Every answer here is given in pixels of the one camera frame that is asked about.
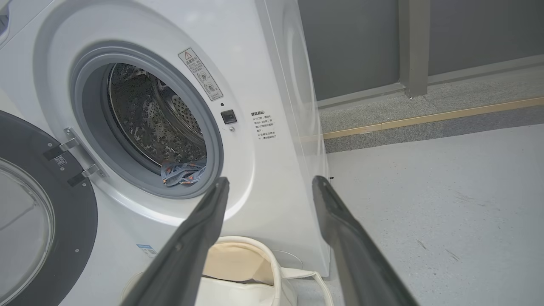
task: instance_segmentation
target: open washing machine door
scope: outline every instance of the open washing machine door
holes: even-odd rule
[[[56,306],[95,243],[95,193],[46,132],[4,111],[0,130],[0,305]]]

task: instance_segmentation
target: floor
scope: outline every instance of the floor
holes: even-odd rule
[[[329,154],[333,187],[426,305],[541,305],[544,124]],[[343,305],[336,271],[327,281]],[[320,305],[310,280],[299,305]]]

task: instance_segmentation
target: white strap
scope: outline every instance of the white strap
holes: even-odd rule
[[[306,271],[306,270],[300,270],[300,269],[291,269],[291,268],[281,268],[281,273],[283,274],[283,278],[285,279],[294,279],[294,278],[304,278],[304,277],[313,277],[321,287],[321,290],[323,291],[323,297],[325,298],[325,306],[334,306],[334,302],[332,301],[331,292],[329,291],[329,288],[323,281],[323,278],[321,278],[321,275],[317,273],[316,271]]]

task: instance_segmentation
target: qr code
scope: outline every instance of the qr code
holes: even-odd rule
[[[59,156],[55,157],[55,162],[57,163],[57,165],[59,167],[64,166],[64,165],[67,164],[67,161],[64,159],[64,157],[62,155],[59,155]]]

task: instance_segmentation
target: gray rubber gasket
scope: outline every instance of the gray rubber gasket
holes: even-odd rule
[[[78,58],[71,78],[72,106],[83,136],[104,163],[126,181],[159,197],[188,199],[204,193],[221,172],[223,145],[211,111],[187,78],[156,54],[127,42],[102,42],[87,48]],[[107,97],[104,73],[108,65],[114,63],[134,65],[150,72],[168,84],[189,107],[206,143],[206,171],[199,182],[189,187],[166,187],[160,175],[144,167],[139,153],[129,153],[120,143],[124,137],[110,128],[101,103]]]

